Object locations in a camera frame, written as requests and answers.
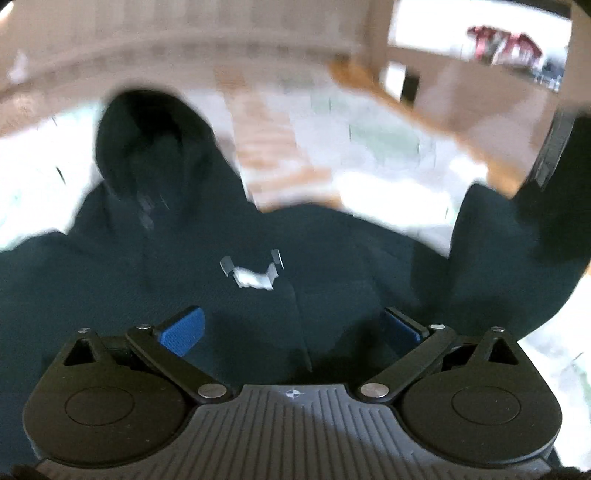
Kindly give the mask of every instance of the grey platform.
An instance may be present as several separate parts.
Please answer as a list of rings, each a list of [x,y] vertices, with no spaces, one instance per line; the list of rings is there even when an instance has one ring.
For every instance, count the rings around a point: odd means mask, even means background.
[[[84,470],[46,460],[37,469],[53,480],[537,480],[550,470],[543,460],[490,470],[440,459],[388,407],[341,385],[247,386],[199,407],[174,441],[139,462]]]

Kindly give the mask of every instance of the logo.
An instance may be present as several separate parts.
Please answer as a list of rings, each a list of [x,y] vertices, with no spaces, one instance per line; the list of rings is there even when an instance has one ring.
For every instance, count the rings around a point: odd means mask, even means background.
[[[254,273],[246,268],[234,266],[234,262],[230,257],[224,257],[220,261],[220,266],[225,274],[229,276],[233,274],[234,280],[240,288],[264,288],[265,290],[273,290],[273,282],[279,276],[277,267],[283,268],[283,260],[281,260],[281,254],[279,250],[273,250],[271,252],[273,262],[269,265],[266,273]]]
[[[289,397],[292,400],[295,400],[297,397],[300,397],[301,395],[303,395],[303,393],[299,390],[289,390],[289,392],[286,392],[285,394],[286,397]]]

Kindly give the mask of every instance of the triangular cutout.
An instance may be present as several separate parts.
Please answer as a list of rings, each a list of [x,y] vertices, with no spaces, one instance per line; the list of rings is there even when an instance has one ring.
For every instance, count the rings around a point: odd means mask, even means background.
[[[491,355],[488,359],[489,362],[496,364],[507,364],[507,365],[518,365],[519,361],[515,354],[509,348],[509,345],[503,340],[499,339],[495,342],[495,346],[492,348]]]
[[[92,349],[87,340],[78,340],[74,348],[66,358],[64,366],[72,367],[73,365],[92,364],[96,362],[95,356],[92,354]]]

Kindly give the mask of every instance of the red object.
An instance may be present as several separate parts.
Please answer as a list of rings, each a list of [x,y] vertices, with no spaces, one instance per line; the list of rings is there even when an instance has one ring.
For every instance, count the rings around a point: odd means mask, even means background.
[[[476,52],[474,56],[477,60],[481,60],[484,53],[486,52],[486,46],[488,43],[494,38],[495,35],[500,34],[504,37],[508,37],[511,35],[509,32],[505,30],[499,30],[498,28],[493,27],[472,27],[469,28],[466,32],[467,35],[476,38]]]
[[[515,46],[519,47],[520,51],[529,51],[532,54],[532,61],[538,60],[542,56],[542,50],[539,46],[531,39],[529,35],[524,33],[519,34],[512,34],[507,32],[506,30],[500,30],[498,28],[493,27],[472,27],[469,28],[466,32],[467,35],[471,37],[475,37],[476,39],[476,52],[474,57],[477,60],[481,60],[484,53],[486,52],[486,47],[488,44],[493,40],[495,36],[501,36],[503,40],[506,39],[505,47],[503,48],[502,53],[506,55],[511,55],[511,52],[515,48]]]
[[[518,46],[520,50],[530,51],[533,56],[533,60],[537,60],[542,56],[542,50],[539,48],[539,46],[529,37],[529,35],[524,33],[511,34],[509,39],[507,39],[503,53],[510,55],[515,46]]]

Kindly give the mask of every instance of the hood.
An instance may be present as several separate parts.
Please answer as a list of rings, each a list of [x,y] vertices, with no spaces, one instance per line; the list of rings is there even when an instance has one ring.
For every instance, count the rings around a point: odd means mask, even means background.
[[[108,103],[96,137],[96,164],[111,227],[125,235],[256,211],[210,125],[165,92],[129,89]]]

